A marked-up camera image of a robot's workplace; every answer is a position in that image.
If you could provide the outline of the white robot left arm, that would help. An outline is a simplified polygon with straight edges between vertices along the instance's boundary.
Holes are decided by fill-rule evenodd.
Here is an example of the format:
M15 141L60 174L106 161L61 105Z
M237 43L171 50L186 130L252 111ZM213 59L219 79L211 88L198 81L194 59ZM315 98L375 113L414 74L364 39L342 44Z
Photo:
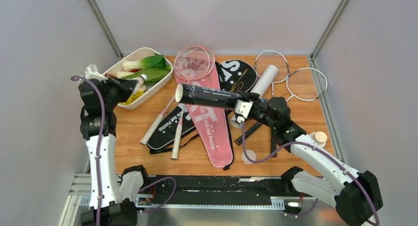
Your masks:
M146 193L151 180L143 165L126 168L121 177L115 172L115 107L135 92L137 79L84 78L78 86L84 103L80 132L90 159L91 197L89 210L81 214L83 226L135 226L138 193Z

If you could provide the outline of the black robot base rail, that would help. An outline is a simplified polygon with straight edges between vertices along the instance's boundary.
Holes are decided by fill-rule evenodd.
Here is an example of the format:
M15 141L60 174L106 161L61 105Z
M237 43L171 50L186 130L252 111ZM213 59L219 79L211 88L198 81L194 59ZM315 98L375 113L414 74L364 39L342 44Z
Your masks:
M271 206L272 199L299 200L296 191L281 177L149 175L139 193L140 203L157 206Z

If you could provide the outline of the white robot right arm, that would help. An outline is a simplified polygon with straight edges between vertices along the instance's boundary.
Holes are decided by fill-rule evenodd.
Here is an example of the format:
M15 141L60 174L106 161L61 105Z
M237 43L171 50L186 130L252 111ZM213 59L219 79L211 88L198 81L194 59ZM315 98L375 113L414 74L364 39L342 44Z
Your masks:
M370 171L360 172L320 147L290 117L290 107L283 97L262 99L256 93L240 92L234 112L267 126L278 150L285 149L321 174L315 177L299 167L282 174L281 189L287 195L307 193L333 206L349 226L381 224L378 211L383 199L378 179Z

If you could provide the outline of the white shuttlecock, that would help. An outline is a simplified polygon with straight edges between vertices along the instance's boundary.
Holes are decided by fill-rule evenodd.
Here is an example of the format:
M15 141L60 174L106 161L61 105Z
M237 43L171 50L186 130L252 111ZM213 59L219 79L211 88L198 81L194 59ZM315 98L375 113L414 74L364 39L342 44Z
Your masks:
M141 90L141 87L143 86L143 84L147 80L147 75L141 74L140 76L136 77L135 80L137 81L137 84L136 84L135 88L133 89L132 94L136 94L138 91Z

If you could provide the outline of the clear round tube lid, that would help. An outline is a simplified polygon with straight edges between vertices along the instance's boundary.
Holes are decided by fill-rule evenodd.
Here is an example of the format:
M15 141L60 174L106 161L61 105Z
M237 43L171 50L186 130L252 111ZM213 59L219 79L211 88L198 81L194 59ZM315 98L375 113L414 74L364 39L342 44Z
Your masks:
M257 160L257 155L253 150L246 150L242 152L241 158L245 164L253 164Z

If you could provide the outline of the white shuttlecock tube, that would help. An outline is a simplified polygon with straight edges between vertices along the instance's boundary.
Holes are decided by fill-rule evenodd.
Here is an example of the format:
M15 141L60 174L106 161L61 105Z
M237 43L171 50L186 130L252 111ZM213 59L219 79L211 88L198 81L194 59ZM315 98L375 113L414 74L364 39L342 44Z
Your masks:
M262 97L267 88L271 85L277 73L278 68L274 65L269 65L250 92L257 93Z

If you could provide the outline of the black shuttlecock tube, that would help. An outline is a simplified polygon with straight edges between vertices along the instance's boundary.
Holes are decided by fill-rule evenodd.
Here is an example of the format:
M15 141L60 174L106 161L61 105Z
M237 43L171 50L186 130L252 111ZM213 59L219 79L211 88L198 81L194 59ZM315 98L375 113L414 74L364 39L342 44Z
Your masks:
M176 87L174 99L182 104L233 110L237 101L240 100L237 93L238 91L230 92L180 83Z

